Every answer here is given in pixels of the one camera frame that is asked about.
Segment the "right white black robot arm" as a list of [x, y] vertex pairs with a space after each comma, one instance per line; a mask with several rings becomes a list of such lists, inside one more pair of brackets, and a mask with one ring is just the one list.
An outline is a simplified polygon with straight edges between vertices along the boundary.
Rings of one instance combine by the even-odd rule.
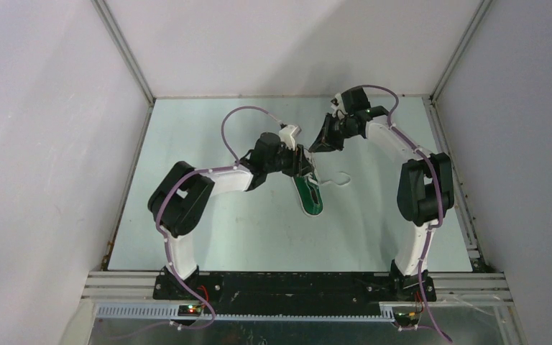
[[395, 123], [393, 114], [398, 105], [391, 109], [372, 106], [365, 90], [365, 85], [356, 86], [332, 98], [333, 111], [326, 115], [309, 150], [342, 151], [345, 139], [361, 136], [399, 166], [397, 207], [414, 225], [413, 232], [391, 262], [387, 283], [368, 285], [367, 289], [369, 294], [387, 293], [394, 301], [425, 302], [430, 285], [427, 257], [433, 234], [454, 206], [451, 158], [419, 145]]

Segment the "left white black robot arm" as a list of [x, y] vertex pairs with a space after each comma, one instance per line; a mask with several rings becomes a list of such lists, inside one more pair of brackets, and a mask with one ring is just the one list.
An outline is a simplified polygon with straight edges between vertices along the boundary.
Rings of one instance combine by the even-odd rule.
[[185, 300], [197, 293], [198, 279], [193, 275], [198, 264], [191, 233], [210, 198], [255, 190], [271, 173], [301, 178], [313, 171], [303, 145], [289, 147], [270, 132], [261, 134], [254, 147], [233, 165], [198, 169], [185, 161], [175, 163], [147, 202], [155, 228], [163, 237], [165, 269], [173, 276], [170, 289]]

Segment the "green canvas sneaker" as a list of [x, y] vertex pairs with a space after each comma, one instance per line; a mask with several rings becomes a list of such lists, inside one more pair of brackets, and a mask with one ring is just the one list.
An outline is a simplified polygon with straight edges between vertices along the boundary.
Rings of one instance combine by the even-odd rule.
[[310, 217], [320, 215], [323, 212], [323, 200], [316, 174], [311, 172], [304, 176], [293, 177], [292, 181], [302, 212]]

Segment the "white shoelace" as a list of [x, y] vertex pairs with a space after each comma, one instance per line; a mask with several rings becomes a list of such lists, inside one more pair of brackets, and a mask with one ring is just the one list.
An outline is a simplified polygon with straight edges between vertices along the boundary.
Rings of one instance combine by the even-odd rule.
[[316, 162], [316, 159], [314, 158], [313, 153], [309, 151], [305, 151], [304, 155], [312, 166], [312, 172], [305, 175], [305, 179], [310, 183], [320, 187], [326, 186], [326, 185], [335, 185], [336, 187], [344, 187], [350, 184], [351, 176], [350, 174], [344, 171], [339, 171], [339, 174], [343, 176], [343, 180], [341, 181], [337, 181], [334, 179], [323, 179], [320, 175], [320, 172], [318, 169], [318, 163]]

